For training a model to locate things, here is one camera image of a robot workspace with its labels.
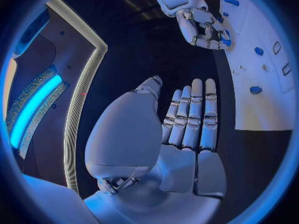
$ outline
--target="blue light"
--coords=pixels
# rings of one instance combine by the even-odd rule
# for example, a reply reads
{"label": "blue light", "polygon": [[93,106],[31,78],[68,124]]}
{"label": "blue light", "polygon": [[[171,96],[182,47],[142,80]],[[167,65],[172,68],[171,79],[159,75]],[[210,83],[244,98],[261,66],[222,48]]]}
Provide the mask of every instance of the blue light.
{"label": "blue light", "polygon": [[10,135],[10,142],[14,148],[18,148],[22,135],[35,111],[38,109],[44,99],[47,98],[47,96],[51,94],[61,82],[62,79],[59,75],[52,77],[35,93],[31,100],[26,104],[25,108],[21,111],[21,114],[16,120]]}

